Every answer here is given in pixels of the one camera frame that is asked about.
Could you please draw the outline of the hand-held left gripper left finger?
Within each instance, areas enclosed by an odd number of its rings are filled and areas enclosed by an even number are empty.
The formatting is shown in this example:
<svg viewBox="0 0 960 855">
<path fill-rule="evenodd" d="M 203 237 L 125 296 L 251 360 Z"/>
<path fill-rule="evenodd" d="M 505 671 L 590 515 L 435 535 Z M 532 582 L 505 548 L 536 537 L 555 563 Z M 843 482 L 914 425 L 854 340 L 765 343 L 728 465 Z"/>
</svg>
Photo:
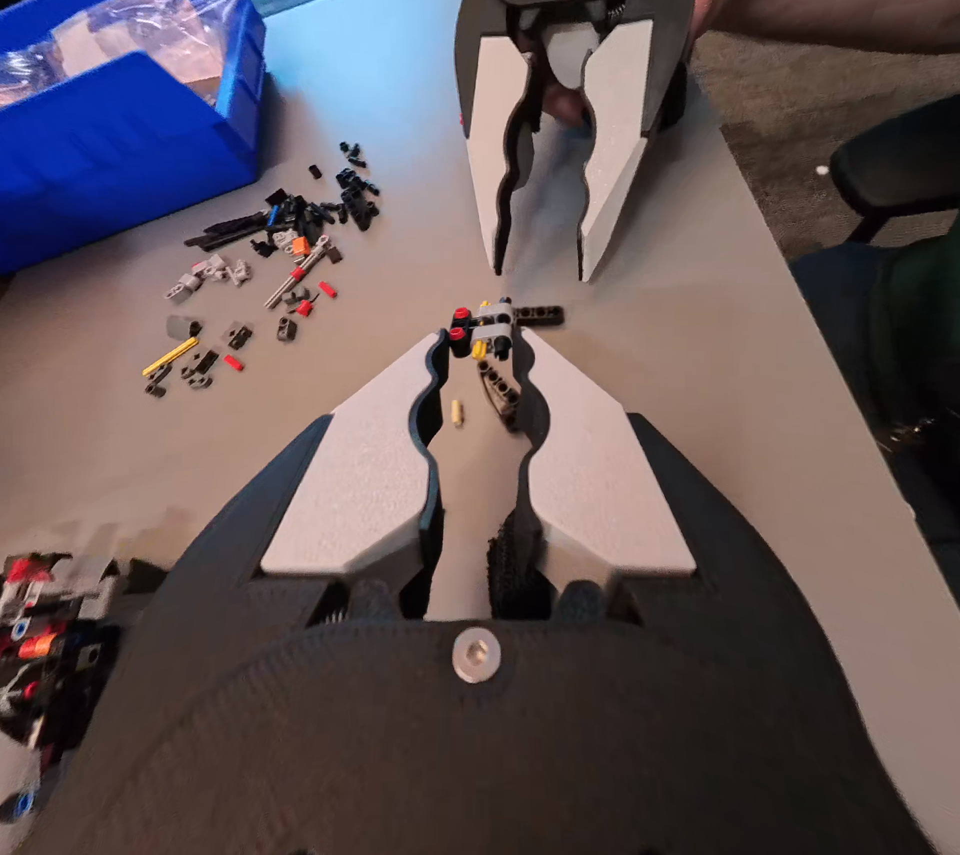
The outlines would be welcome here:
<svg viewBox="0 0 960 855">
<path fill-rule="evenodd" d="M 450 333 L 428 333 L 338 405 L 260 561 L 267 576 L 386 583 L 427 601 L 443 547 L 437 462 Z"/>
</svg>

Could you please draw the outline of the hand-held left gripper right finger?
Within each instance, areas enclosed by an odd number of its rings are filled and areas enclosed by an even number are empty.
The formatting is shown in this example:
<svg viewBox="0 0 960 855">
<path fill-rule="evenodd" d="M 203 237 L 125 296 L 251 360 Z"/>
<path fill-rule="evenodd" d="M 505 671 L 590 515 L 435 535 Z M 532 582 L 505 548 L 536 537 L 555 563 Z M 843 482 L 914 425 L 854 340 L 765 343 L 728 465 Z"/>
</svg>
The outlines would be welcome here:
<svg viewBox="0 0 960 855">
<path fill-rule="evenodd" d="M 623 405 L 548 341 L 516 332 L 513 374 L 530 441 L 517 529 L 535 570 L 561 595 L 629 578 L 690 578 L 696 562 Z"/>
</svg>

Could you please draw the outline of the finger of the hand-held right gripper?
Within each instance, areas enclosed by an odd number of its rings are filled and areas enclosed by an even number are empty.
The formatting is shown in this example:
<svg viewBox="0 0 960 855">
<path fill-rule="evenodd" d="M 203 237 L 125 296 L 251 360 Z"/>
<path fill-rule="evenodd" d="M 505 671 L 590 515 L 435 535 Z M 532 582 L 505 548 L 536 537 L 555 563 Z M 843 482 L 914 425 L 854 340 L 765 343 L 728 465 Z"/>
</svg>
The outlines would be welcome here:
<svg viewBox="0 0 960 855">
<path fill-rule="evenodd" d="M 604 257 L 647 145 L 642 126 L 653 25 L 650 19 L 618 24 L 583 65 L 594 142 L 583 168 L 582 282 L 593 278 Z"/>
<path fill-rule="evenodd" d="M 509 37 L 481 39 L 466 149 L 481 237 L 496 275 L 503 272 L 512 196 L 533 166 L 530 81 L 530 65 Z"/>
</svg>

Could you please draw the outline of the black lego subassembly red pins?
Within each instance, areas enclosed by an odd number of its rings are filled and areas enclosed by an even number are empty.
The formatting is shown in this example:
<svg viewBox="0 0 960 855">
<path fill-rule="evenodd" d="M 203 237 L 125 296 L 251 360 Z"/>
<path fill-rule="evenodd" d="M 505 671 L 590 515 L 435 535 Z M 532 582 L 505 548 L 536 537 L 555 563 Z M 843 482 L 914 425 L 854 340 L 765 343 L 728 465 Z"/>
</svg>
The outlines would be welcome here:
<svg viewBox="0 0 960 855">
<path fill-rule="evenodd" d="M 514 341 L 515 308 L 511 297 L 486 301 L 475 311 L 454 309 L 448 329 L 449 347 L 454 358 L 509 360 Z"/>
</svg>

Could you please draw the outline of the black curved lego panel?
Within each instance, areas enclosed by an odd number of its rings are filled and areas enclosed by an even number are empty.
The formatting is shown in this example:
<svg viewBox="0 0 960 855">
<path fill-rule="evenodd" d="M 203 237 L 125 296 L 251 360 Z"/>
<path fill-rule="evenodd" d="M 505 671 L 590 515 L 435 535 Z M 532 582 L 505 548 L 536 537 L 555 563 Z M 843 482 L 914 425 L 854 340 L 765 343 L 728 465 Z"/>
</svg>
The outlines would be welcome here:
<svg viewBox="0 0 960 855">
<path fill-rule="evenodd" d="M 476 370 L 486 400 L 493 408 L 500 424 L 511 434 L 519 431 L 520 391 L 514 388 L 486 358 L 476 362 Z"/>
</svg>

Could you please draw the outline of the scattered loose lego pieces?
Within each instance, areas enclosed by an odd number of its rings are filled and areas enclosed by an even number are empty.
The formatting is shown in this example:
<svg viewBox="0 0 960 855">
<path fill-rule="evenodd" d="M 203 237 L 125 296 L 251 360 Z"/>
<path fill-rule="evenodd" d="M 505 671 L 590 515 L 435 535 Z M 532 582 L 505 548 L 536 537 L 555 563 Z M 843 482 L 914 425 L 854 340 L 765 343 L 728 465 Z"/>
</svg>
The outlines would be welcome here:
<svg viewBox="0 0 960 855">
<path fill-rule="evenodd" d="M 251 282 L 253 267 L 245 257 L 246 251 L 222 254 L 234 244 L 247 243 L 263 259 L 280 253 L 289 260 L 290 268 L 264 307 L 269 313 L 277 313 L 276 339 L 282 345 L 293 343 L 299 322 L 309 318 L 319 294 L 338 297 L 337 289 L 324 280 L 317 281 L 315 290 L 306 285 L 308 275 L 323 261 L 337 265 L 343 260 L 340 247 L 330 237 L 330 228 L 354 224 L 364 232 L 380 213 L 380 189 L 367 176 L 369 165 L 363 147 L 358 142 L 341 141 L 339 150 L 344 165 L 334 174 L 340 192 L 336 199 L 314 201 L 300 193 L 277 189 L 266 197 L 264 209 L 215 223 L 198 237 L 188 238 L 186 246 L 197 249 L 201 258 L 165 292 L 165 302 L 182 306 L 209 283 L 241 288 Z M 144 393 L 162 398 L 167 393 L 166 381 L 173 374 L 191 390 L 207 389 L 213 384 L 213 369 L 218 363 L 235 372 L 245 369 L 241 351 L 254 335 L 251 324 L 231 323 L 222 334 L 220 348 L 201 343 L 204 330 L 205 323 L 197 317 L 168 316 L 166 332 L 175 346 L 143 370 Z"/>
</svg>

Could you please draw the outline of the partly built lego car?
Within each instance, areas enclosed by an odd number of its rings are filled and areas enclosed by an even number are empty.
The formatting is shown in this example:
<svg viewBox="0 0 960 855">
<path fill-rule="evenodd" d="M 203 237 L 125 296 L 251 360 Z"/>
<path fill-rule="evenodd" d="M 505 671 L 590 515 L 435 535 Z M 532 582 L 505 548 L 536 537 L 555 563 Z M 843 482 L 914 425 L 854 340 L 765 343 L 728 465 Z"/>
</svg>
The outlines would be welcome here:
<svg viewBox="0 0 960 855">
<path fill-rule="evenodd" d="M 83 740 L 122 630 L 108 615 L 121 583 L 109 556 L 31 552 L 2 563 L 2 846 L 18 844 L 44 777 Z"/>
</svg>

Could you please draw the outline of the person's right hand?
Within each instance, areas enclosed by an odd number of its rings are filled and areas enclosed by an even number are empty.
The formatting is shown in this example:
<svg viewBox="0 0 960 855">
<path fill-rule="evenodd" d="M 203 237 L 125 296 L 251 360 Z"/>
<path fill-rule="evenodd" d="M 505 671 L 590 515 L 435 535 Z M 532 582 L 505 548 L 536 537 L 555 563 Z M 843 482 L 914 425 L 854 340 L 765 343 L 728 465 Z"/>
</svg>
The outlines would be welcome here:
<svg viewBox="0 0 960 855">
<path fill-rule="evenodd" d="M 570 129 L 592 125 L 592 117 L 582 94 L 553 80 L 544 84 L 543 111 Z"/>
</svg>

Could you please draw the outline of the black office chair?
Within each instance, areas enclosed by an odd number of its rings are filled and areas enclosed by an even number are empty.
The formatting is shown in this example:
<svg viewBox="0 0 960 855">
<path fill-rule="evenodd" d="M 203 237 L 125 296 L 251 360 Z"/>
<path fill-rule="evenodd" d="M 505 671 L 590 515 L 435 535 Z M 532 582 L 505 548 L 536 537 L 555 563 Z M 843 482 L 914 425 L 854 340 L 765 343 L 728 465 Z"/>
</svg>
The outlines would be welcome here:
<svg viewBox="0 0 960 855">
<path fill-rule="evenodd" d="M 856 135 L 830 156 L 834 188 L 859 223 L 847 237 L 869 244 L 895 218 L 956 210 L 959 95 L 918 106 Z"/>
</svg>

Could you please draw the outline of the clear plastic parts bags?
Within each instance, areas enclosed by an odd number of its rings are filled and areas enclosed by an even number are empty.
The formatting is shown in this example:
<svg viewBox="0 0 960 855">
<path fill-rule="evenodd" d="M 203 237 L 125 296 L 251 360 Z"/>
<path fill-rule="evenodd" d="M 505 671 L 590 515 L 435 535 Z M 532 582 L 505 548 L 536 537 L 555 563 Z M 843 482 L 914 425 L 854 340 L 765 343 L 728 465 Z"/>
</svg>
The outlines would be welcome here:
<svg viewBox="0 0 960 855">
<path fill-rule="evenodd" d="M 216 105 L 240 0 L 103 0 L 1 55 L 1 106 L 130 54 Z"/>
</svg>

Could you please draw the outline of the blue plastic parts bin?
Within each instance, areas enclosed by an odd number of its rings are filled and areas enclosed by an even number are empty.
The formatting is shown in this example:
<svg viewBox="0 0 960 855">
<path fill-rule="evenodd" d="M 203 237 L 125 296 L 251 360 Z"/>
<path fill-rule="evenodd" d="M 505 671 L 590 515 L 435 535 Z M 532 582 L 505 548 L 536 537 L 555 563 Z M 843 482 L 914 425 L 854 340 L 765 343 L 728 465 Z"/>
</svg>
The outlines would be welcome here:
<svg viewBox="0 0 960 855">
<path fill-rule="evenodd" d="M 102 1 L 4 9 L 2 52 Z M 214 104 L 134 52 L 3 107 L 2 274 L 255 182 L 265 34 L 238 0 Z"/>
</svg>

